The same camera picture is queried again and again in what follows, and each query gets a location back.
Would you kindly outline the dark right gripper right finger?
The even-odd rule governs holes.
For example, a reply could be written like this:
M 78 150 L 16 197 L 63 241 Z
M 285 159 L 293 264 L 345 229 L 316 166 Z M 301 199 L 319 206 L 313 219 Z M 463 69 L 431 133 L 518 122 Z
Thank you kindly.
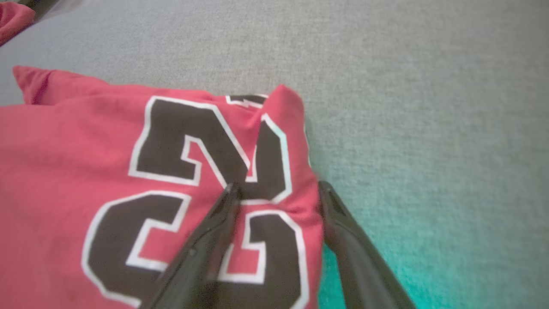
M 329 182 L 318 182 L 324 242 L 335 254 L 347 309 L 416 305 Z

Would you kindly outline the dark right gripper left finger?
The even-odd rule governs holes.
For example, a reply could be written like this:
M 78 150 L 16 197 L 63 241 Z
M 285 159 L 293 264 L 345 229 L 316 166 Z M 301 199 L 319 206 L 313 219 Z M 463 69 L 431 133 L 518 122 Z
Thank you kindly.
M 212 306 L 217 276 L 235 233 L 241 184 L 228 184 L 157 282 L 145 309 L 203 309 Z

